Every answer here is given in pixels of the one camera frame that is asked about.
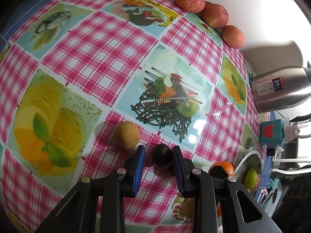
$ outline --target stainless steel bowl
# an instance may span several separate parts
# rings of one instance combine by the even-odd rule
[[[238,165],[234,165],[234,175],[237,178],[238,182],[244,183],[245,176],[247,172],[253,168],[258,176],[258,181],[257,184],[254,188],[251,189],[251,195],[255,197],[256,192],[259,188],[259,182],[260,182],[260,177],[261,177],[261,170],[262,170],[262,165],[261,165],[261,160],[260,160],[260,154],[258,151],[254,150],[246,154],[246,156],[242,159]]]

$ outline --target apple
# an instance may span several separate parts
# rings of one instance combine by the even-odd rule
[[[227,25],[229,21],[229,14],[220,4],[206,3],[206,6],[202,10],[202,18],[210,27],[218,29]]]
[[[205,0],[174,0],[176,5],[189,13],[198,13],[205,7]]]
[[[234,49],[241,48],[245,43],[244,34],[234,25],[227,25],[221,31],[221,38]]]

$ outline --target thermos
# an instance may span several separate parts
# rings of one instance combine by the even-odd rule
[[[255,76],[250,81],[259,113],[292,108],[311,96],[311,68],[287,66]]]

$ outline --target silver screw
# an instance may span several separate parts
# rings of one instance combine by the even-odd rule
[[[198,168],[192,169],[192,173],[193,173],[193,174],[197,174],[197,175],[198,175],[198,174],[201,174],[201,172],[202,172],[202,171],[201,171],[200,169],[198,169]]]
[[[89,176],[84,176],[81,179],[81,182],[83,183],[89,183],[91,181],[91,178]]]
[[[124,173],[126,173],[126,169],[125,169],[125,168],[119,168],[119,169],[117,170],[117,173],[118,173],[118,174],[124,174]]]
[[[237,179],[236,179],[236,177],[235,177],[235,176],[229,176],[229,177],[228,177],[228,181],[230,181],[230,182],[234,183],[234,182],[236,182],[236,181],[237,181]]]

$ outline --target teal box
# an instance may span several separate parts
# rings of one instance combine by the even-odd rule
[[[260,143],[263,145],[279,145],[284,143],[284,123],[281,119],[260,124]]]

